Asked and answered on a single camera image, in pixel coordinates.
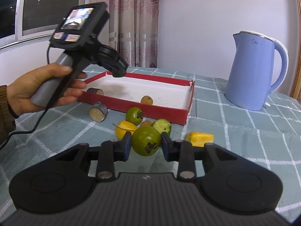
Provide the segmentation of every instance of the tomato stem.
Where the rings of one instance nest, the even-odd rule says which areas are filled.
[[[137,113],[137,118],[138,118],[138,119],[143,119],[143,112],[138,111],[138,113]]]
[[[149,142],[147,144],[147,146],[144,148],[144,150],[149,154],[152,151],[152,149],[156,149],[157,148],[156,144],[157,143],[151,143],[151,142]]]

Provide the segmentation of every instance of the screw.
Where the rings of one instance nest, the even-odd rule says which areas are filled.
[[[101,171],[101,172],[97,173],[97,176],[101,179],[108,179],[108,178],[111,178],[113,176],[113,174],[109,171]]]
[[[144,180],[147,180],[147,179],[150,179],[151,176],[149,176],[149,175],[144,175],[144,176],[142,176],[142,178],[143,178]]]
[[[180,177],[184,179],[190,179],[193,178],[194,176],[195,173],[193,173],[192,171],[183,171],[180,173]]]

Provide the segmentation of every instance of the pink patterned curtain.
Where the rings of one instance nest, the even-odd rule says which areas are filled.
[[[157,67],[159,0],[90,0],[108,5],[109,46],[131,66]]]

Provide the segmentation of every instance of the tablecloth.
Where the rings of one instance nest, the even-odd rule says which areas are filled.
[[[103,72],[99,66],[85,69],[88,77]],[[184,139],[186,133],[212,133],[214,142],[242,157],[275,172],[283,182],[283,194],[276,211],[292,222],[301,213],[301,106],[284,94],[271,93],[270,107],[248,111],[230,103],[224,97],[227,81],[186,72],[157,68],[129,67],[128,72],[195,80],[193,103],[185,126],[172,124],[171,138]],[[124,120],[125,113],[109,110],[101,123],[88,115],[91,105],[75,102],[50,109],[37,130],[31,135],[13,136],[0,152],[0,221],[16,209],[8,187],[13,176],[21,170],[47,159],[77,143],[98,146],[115,138],[114,126]],[[31,130],[39,113],[20,116],[17,130]],[[177,172],[177,162],[166,162],[162,150],[142,157],[131,150],[127,162],[116,162],[119,172]],[[201,161],[196,161],[198,176],[204,175]],[[90,176],[95,175],[92,163]]]

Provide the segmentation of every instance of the display screen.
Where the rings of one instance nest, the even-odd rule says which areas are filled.
[[[93,9],[92,7],[88,7],[72,10],[61,29],[80,30]]]

